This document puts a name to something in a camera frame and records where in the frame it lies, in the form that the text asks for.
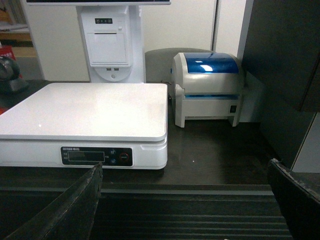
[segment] dark countertop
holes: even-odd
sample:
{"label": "dark countertop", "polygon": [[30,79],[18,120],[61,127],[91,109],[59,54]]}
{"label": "dark countertop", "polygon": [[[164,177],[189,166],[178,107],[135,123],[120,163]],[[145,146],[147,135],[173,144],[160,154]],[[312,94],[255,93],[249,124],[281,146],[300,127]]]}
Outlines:
{"label": "dark countertop", "polygon": [[[27,91],[0,95],[10,108],[50,82],[29,81]],[[268,161],[276,157],[258,123],[232,127],[227,120],[189,120],[174,124],[168,106],[168,161],[161,170],[103,169],[105,191],[269,191]],[[0,167],[0,190],[63,191],[86,168]]]}

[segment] white digital scale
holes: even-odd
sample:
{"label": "white digital scale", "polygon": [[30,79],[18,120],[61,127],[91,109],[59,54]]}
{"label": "white digital scale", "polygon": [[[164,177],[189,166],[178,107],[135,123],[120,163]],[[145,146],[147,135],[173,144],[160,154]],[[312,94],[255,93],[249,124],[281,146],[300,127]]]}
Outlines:
{"label": "white digital scale", "polygon": [[162,169],[167,85],[51,83],[0,115],[0,166]]}

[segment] label printer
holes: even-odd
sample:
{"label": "label printer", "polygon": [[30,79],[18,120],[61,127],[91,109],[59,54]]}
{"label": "label printer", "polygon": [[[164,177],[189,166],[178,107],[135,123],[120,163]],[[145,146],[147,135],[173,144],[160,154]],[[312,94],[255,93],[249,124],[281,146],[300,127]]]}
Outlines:
{"label": "label printer", "polygon": [[228,119],[239,123],[244,88],[240,62],[231,54],[178,53],[173,58],[171,86],[175,125],[185,120]]}

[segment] black counter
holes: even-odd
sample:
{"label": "black counter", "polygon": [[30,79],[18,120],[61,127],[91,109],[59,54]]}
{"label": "black counter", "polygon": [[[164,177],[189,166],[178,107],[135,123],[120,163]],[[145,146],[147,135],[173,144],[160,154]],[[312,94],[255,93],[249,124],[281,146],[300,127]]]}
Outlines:
{"label": "black counter", "polygon": [[[50,82],[0,95],[11,108]],[[91,239],[292,239],[267,182],[276,157],[257,123],[174,124],[161,170],[103,169]],[[71,186],[87,168],[0,167],[0,238]]]}

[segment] blue printer lid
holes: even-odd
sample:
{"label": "blue printer lid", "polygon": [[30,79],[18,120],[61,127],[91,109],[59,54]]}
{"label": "blue printer lid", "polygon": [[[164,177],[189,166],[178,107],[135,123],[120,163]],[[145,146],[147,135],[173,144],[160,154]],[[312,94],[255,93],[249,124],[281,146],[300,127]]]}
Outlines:
{"label": "blue printer lid", "polygon": [[186,52],[184,53],[189,74],[237,74],[235,60],[226,53]]}

